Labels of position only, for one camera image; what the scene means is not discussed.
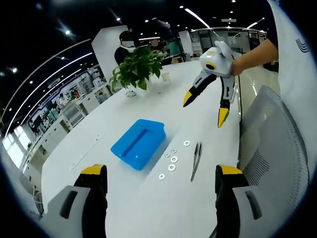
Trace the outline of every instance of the potted plant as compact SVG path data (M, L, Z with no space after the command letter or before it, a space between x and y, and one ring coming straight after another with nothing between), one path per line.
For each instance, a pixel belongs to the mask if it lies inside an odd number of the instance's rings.
M112 91L118 83L124 88L132 85L146 90L150 76L155 74L159 78L160 69L162 69L161 57L147 47L138 47L112 71L113 77L109 81Z

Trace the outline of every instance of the white wall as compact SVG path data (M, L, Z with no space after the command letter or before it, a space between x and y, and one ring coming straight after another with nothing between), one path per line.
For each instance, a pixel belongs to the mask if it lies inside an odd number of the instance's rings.
M182 46L184 49L184 52L186 54L189 54L190 56L194 55L193 51L193 45L192 45L192 39L190 38L188 31L180 31L178 32L180 41L182 42Z
M22 129L24 130L25 134L28 136L31 142L34 142L36 140L35 135L33 131L31 130L30 126L28 123L24 123L22 125Z
M107 82L112 77L112 71L118 67L114 59L114 52L120 46L119 35L127 30L127 26L101 29L92 42L96 58Z

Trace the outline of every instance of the metal washer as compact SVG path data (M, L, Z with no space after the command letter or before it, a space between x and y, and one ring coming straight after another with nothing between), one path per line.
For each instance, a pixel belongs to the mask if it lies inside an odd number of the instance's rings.
M158 176L158 178L159 178L159 179L164 179L164 178L165 178L165 174L160 174L160 175Z
M171 164L168 166L169 171L174 171L176 169L176 166L174 164Z
M172 163L176 163L176 162L178 161L177 156L173 156L172 158L170 158L170 161L171 161Z
M185 145L185 146L189 146L189 145L190 145L190 141L189 141L189 140L185 140L185 141L184 141L184 145Z

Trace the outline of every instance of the white table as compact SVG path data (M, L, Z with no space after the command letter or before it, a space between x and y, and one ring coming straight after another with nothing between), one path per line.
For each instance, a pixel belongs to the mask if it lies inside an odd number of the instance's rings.
M163 67L171 85L160 94L127 98L121 90L85 117L56 147L43 165L42 196L48 202L80 172L93 164L108 170L109 238L208 237L215 225L214 171L219 163L235 166L239 147L239 115L235 101L222 128L217 128L221 82L216 80L195 102L182 107L184 95L200 73L198 61ZM138 119L165 124L167 152L176 148L179 160L169 172L170 158L162 156L152 170L135 171L110 151L111 146ZM185 147L183 142L190 140ZM190 183L196 142L203 153ZM166 175L164 180L159 174Z

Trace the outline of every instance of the face mask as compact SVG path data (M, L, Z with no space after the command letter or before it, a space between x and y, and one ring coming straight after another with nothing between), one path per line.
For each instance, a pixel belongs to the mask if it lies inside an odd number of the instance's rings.
M131 47L134 47L134 42L133 41L122 41L122 45L125 46L126 48L131 48Z

